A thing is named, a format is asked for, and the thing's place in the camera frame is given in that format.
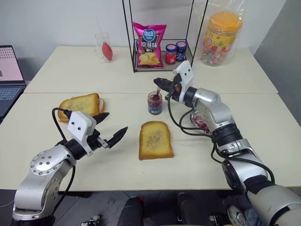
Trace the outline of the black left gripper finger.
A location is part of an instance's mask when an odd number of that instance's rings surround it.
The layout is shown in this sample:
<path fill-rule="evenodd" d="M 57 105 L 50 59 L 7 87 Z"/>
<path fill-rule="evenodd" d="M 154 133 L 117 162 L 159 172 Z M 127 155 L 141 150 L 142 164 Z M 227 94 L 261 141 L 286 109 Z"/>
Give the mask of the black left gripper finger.
<path fill-rule="evenodd" d="M 93 118 L 96 120 L 97 123 L 102 122 L 110 113 L 107 112 L 103 112 L 100 114 L 97 114 L 95 116 L 93 116 Z"/>
<path fill-rule="evenodd" d="M 123 138 L 123 136 L 127 132 L 127 129 L 128 127 L 120 129 L 113 135 L 113 137 L 110 140 L 106 141 L 106 143 L 108 144 L 108 148 L 112 148 L 113 146 L 115 146 Z"/>

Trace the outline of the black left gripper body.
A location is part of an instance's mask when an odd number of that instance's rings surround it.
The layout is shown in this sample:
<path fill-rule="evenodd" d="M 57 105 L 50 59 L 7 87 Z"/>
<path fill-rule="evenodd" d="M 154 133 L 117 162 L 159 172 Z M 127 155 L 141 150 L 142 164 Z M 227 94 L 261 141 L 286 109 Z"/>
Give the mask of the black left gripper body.
<path fill-rule="evenodd" d="M 100 137 L 100 132 L 97 130 L 94 130 L 92 135 L 87 137 L 87 144 L 91 148 L 92 151 L 95 151 L 98 148 L 110 148 L 110 144 L 107 140 L 102 139 Z"/>

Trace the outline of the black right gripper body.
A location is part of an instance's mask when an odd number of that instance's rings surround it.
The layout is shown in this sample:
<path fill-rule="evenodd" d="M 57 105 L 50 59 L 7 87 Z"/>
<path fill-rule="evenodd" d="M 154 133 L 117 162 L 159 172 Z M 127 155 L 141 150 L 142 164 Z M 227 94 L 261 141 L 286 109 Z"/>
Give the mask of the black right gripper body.
<path fill-rule="evenodd" d="M 169 90 L 171 88 L 172 89 L 172 93 L 171 93 L 171 98 L 174 100 L 174 101 L 177 101 L 179 102 L 179 98 L 180 98 L 180 94 L 181 94 L 181 91 L 182 91 L 182 85 L 181 83 L 178 83 L 174 86 L 172 86 L 172 82 L 171 81 L 166 81 L 165 82 L 165 91 L 166 92 L 169 92 Z"/>

